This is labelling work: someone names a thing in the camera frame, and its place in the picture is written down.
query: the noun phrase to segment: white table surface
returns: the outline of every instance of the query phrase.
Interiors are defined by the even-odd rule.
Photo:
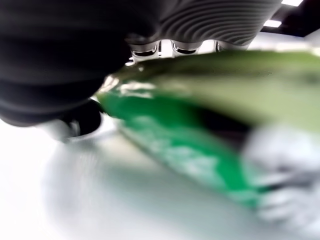
[[[1,240],[298,240],[166,169],[106,118],[61,144],[0,122]]]

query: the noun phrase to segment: blurry object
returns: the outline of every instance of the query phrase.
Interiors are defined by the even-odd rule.
[[[272,202],[274,191],[291,198],[318,180],[312,136],[320,134],[319,64],[305,52],[158,59],[123,68],[114,75],[118,85],[97,97],[121,131],[152,156],[268,219],[262,203]],[[284,127],[263,127],[278,123]],[[315,194],[308,196],[294,198],[317,209]],[[302,209],[296,221],[284,215],[291,228],[299,221],[306,229],[318,217]]]
[[[163,17],[154,35],[131,33],[126,41],[138,61],[137,44],[143,59],[155,59],[150,45],[163,39],[171,40],[174,57],[197,54],[206,40],[219,41],[225,50],[247,49],[280,6],[281,0],[185,0]]]
[[[37,128],[44,130],[57,141],[68,142],[71,138],[96,131],[101,125],[102,112],[100,104],[89,99],[83,105],[67,112],[60,119],[41,123],[37,125]]]

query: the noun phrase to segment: ceiling light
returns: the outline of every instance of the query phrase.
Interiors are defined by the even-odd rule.
[[[283,0],[282,4],[298,7],[303,0]]]
[[[277,28],[281,25],[280,21],[275,21],[275,20],[268,20],[264,23],[263,26],[265,27],[272,27],[272,28]]]

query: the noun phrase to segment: black ceiling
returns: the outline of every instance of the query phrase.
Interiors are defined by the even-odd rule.
[[[280,27],[264,27],[262,32],[305,37],[320,29],[320,0],[303,0],[299,6],[282,4],[272,20],[281,21]]]

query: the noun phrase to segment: green plastic packaging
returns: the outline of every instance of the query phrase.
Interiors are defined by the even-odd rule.
[[[320,59],[309,53],[226,51],[124,67],[97,97],[119,129],[174,171],[254,207],[238,151],[199,109],[251,129],[286,123],[320,132]]]

